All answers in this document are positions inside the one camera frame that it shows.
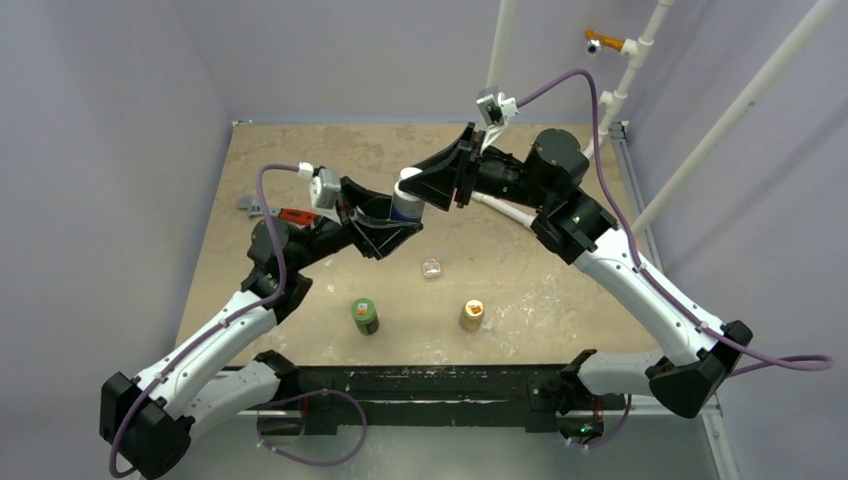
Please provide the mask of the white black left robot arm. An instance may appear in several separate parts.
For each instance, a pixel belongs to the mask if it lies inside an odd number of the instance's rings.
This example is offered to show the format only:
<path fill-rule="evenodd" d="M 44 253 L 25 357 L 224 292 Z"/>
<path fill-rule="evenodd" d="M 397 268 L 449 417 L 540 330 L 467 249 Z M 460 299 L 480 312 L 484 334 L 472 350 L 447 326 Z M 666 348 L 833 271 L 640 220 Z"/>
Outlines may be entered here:
<path fill-rule="evenodd" d="M 424 203 L 404 180 L 381 194 L 323 170 L 309 193 L 316 215 L 306 224 L 267 214 L 255 225 L 250 272 L 201 329 L 139 373 L 116 373 L 103 384 L 99 432 L 110 446 L 112 477 L 160 478 L 239 412 L 301 403 L 298 370 L 277 352 L 232 374 L 224 368 L 301 305 L 312 285 L 306 267 L 347 247 L 384 259 L 422 228 Z"/>

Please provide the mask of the white capped dark pill bottle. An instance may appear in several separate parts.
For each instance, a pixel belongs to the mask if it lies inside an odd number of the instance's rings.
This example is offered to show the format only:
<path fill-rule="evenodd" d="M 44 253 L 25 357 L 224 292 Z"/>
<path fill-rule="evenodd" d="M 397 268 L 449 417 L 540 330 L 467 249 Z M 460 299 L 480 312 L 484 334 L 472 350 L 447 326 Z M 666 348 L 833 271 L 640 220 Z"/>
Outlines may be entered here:
<path fill-rule="evenodd" d="M 389 219 L 394 221 L 420 223 L 424 213 L 425 203 L 416 196 L 401 189 L 401 182 L 409 179 L 422 170 L 415 167 L 403 168 L 393 186 L 393 194 L 389 209 Z"/>

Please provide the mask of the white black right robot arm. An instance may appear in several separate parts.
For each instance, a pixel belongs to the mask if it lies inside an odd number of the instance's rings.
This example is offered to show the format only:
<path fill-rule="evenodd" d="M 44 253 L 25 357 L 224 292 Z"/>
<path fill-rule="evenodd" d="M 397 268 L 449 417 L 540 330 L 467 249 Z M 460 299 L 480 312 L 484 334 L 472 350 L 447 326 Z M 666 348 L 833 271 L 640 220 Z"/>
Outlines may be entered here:
<path fill-rule="evenodd" d="M 733 372 L 753 334 L 742 321 L 725 323 L 700 310 L 638 250 L 621 222 L 584 192 L 589 168 L 578 140 L 549 128 L 539 133 L 525 160 L 484 147 L 483 134 L 468 125 L 459 138 L 403 170 L 400 189 L 447 211 L 480 193 L 534 208 L 530 229 L 566 264 L 609 292 L 657 342 L 654 353 L 611 355 L 585 350 L 562 371 L 561 410 L 584 407 L 605 394 L 654 397 L 672 413 L 697 416 Z"/>

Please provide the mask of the clear plastic pill organizer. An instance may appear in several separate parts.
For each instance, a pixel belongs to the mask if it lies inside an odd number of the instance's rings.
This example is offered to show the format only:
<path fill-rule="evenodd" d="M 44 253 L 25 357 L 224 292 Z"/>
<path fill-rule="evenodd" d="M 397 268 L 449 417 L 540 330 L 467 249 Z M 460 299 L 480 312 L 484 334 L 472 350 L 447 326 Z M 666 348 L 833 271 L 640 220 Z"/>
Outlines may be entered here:
<path fill-rule="evenodd" d="M 425 279 L 436 279 L 441 277 L 442 274 L 441 262 L 437 258 L 428 258 L 422 262 L 422 275 Z"/>

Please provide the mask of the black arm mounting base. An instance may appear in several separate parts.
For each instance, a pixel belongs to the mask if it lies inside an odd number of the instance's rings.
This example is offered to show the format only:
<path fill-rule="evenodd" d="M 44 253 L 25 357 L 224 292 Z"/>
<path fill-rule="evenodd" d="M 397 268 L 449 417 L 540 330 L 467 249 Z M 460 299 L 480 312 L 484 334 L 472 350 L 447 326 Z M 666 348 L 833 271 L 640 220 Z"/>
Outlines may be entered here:
<path fill-rule="evenodd" d="M 282 374 L 272 400 L 305 417 L 308 435 L 341 426 L 521 428 L 598 437 L 622 394 L 593 395 L 568 366 L 301 366 Z"/>

